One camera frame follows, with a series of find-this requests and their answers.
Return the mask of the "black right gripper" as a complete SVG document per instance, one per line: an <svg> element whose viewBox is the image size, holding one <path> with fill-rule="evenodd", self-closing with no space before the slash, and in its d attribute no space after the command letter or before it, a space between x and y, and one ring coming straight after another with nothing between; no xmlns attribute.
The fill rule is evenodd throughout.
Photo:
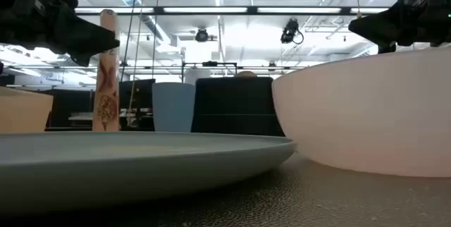
<svg viewBox="0 0 451 227"><path fill-rule="evenodd" d="M451 0L397 0L383 12L352 20L348 29L377 44L379 54L396 52L401 35L408 44L451 44Z"/></svg>

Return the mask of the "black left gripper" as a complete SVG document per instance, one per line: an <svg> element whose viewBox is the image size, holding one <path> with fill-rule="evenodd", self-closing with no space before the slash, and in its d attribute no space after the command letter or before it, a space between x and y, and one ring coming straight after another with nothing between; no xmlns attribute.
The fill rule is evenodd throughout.
<svg viewBox="0 0 451 227"><path fill-rule="evenodd" d="M78 0L0 0L0 42L69 54L88 67L91 56L119 47L113 30L75 14Z"/></svg>

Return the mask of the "orange Cheerios cereal box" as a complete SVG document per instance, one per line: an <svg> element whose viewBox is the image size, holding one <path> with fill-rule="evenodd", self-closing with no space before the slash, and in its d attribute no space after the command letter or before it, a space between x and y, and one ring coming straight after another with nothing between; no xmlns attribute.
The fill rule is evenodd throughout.
<svg viewBox="0 0 451 227"><path fill-rule="evenodd" d="M100 13L100 25L113 32L116 47L99 54L97 83L92 114L93 131L119 131L118 66L120 46L117 14L111 9Z"/></svg>

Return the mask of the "black computer monitor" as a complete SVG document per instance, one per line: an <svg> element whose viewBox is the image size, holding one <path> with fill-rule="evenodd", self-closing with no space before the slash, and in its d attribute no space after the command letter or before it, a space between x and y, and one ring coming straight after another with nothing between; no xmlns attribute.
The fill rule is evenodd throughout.
<svg viewBox="0 0 451 227"><path fill-rule="evenodd" d="M131 126L127 118L121 117L121 130L154 131L152 111L152 85L155 79L123 81L119 83L119 109L127 111L131 105Z"/></svg>

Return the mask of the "pale pink bowl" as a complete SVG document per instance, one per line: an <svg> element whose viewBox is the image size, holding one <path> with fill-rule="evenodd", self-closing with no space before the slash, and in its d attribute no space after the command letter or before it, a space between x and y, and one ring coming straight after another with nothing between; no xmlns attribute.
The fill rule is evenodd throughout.
<svg viewBox="0 0 451 227"><path fill-rule="evenodd" d="M451 48L311 66L273 81L285 135L317 163L451 178Z"/></svg>

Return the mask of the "orange plastic tray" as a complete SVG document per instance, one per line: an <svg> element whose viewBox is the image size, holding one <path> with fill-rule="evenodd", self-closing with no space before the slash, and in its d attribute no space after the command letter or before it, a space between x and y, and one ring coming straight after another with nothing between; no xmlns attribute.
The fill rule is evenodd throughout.
<svg viewBox="0 0 451 227"><path fill-rule="evenodd" d="M51 95L0 87L0 133L44 132Z"/></svg>

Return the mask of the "small blue cup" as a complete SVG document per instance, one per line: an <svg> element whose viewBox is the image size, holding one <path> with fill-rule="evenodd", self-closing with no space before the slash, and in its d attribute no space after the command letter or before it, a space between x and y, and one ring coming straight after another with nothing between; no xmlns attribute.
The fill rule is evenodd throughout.
<svg viewBox="0 0 451 227"><path fill-rule="evenodd" d="M152 85L152 111L156 132L190 133L196 87L181 82Z"/></svg>

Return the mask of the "black ceiling spotlight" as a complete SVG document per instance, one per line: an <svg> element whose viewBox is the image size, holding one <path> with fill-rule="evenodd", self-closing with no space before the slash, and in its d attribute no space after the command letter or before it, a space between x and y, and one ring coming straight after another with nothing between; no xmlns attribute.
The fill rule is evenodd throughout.
<svg viewBox="0 0 451 227"><path fill-rule="evenodd" d="M196 32L194 39L197 42L207 42L209 40L209 33L207 32L206 28L200 27Z"/></svg>

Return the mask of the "grey-blue dinner plate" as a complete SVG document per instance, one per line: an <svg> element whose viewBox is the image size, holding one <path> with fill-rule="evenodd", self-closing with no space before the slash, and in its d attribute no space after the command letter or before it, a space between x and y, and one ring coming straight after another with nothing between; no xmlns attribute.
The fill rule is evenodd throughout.
<svg viewBox="0 0 451 227"><path fill-rule="evenodd" d="M0 134L0 215L103 207L228 185L281 165L285 137L209 133Z"/></svg>

